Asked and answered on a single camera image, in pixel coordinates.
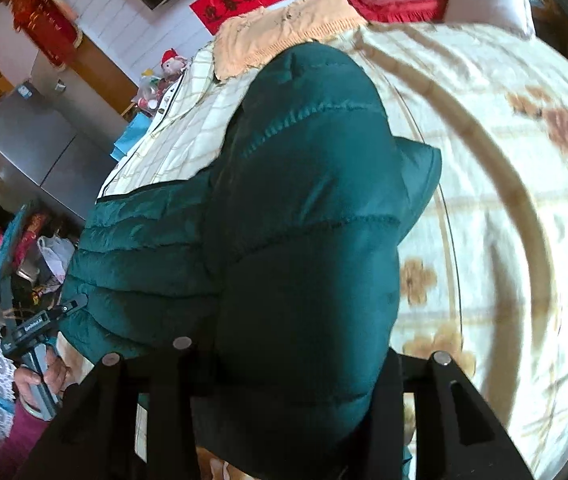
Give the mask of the person's left hand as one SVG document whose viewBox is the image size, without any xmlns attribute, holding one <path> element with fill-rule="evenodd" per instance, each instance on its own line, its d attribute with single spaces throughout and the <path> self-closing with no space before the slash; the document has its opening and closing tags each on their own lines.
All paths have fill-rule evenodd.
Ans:
<svg viewBox="0 0 568 480">
<path fill-rule="evenodd" d="M 39 402 L 34 396 L 34 387 L 45 384 L 50 393 L 61 396 L 66 386 L 72 382 L 72 373 L 63 359 L 51 347 L 46 347 L 46 370 L 42 375 L 38 375 L 27 367 L 19 367 L 14 373 L 14 383 L 20 398 L 33 408 L 40 411 Z"/>
</svg>

